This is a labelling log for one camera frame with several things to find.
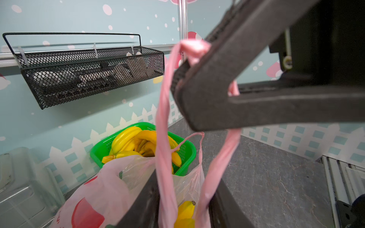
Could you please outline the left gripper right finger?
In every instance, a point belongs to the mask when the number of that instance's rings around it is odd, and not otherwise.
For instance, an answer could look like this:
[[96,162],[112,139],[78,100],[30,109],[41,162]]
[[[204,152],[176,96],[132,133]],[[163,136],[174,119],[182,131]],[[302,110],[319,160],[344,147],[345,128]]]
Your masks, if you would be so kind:
[[209,203],[209,215],[212,228],[254,228],[223,180]]

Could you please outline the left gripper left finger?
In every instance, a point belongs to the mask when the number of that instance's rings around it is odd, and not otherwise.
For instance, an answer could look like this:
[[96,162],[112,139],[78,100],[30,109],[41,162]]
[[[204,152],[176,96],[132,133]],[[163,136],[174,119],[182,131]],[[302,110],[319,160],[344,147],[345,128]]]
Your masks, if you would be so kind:
[[153,172],[135,202],[116,228],[157,228],[160,193],[156,172]]

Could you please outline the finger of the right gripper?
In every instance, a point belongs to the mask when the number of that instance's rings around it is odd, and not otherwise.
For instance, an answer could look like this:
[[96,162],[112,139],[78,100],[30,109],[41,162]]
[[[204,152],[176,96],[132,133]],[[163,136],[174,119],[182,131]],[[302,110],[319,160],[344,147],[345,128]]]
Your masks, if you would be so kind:
[[300,86],[259,90],[236,97],[227,87],[210,89],[173,83],[180,112],[195,131],[217,131],[290,123],[363,122],[362,86]]
[[238,74],[317,1],[240,1],[205,40],[182,40],[171,64],[183,52],[187,60],[171,69],[173,94],[227,94]]

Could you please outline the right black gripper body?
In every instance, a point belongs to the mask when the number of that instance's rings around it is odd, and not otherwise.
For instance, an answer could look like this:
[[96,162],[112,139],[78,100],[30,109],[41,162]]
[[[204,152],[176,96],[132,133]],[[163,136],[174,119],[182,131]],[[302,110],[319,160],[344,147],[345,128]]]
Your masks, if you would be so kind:
[[365,86],[364,1],[274,1],[270,11],[280,27],[270,44],[284,63],[270,88],[299,86]]

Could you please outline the yellow banana bunch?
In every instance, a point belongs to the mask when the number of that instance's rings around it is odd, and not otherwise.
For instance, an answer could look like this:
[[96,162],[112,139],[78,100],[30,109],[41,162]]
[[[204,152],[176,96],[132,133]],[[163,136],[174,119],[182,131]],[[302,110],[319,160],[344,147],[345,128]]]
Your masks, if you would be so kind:
[[195,201],[185,201],[178,207],[178,215],[174,228],[195,227],[195,220],[193,219],[195,205]]

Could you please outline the pink plastic bag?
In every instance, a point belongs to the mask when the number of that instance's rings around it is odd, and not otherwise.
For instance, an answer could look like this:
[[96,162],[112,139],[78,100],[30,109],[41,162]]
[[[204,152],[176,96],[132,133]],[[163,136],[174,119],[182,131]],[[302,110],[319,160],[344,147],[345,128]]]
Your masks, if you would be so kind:
[[[91,180],[79,187],[59,209],[51,223],[53,228],[107,228],[116,227],[118,219],[126,218],[126,213],[135,202],[128,189],[127,175],[134,164],[144,164],[156,171],[160,193],[158,225],[171,228],[178,220],[177,188],[172,174],[172,152],[168,143],[167,120],[170,112],[169,89],[173,80],[176,55],[184,51],[190,64],[197,64],[210,50],[206,41],[183,40],[174,46],[172,57],[164,76],[159,106],[157,110],[157,155],[155,158],[131,156],[106,164]],[[218,189],[219,182],[238,147],[241,129],[229,130],[225,143],[212,161],[208,173],[203,174],[202,166],[197,166],[191,176],[199,180],[198,202],[193,220],[197,228],[210,228],[212,222],[208,206]]]

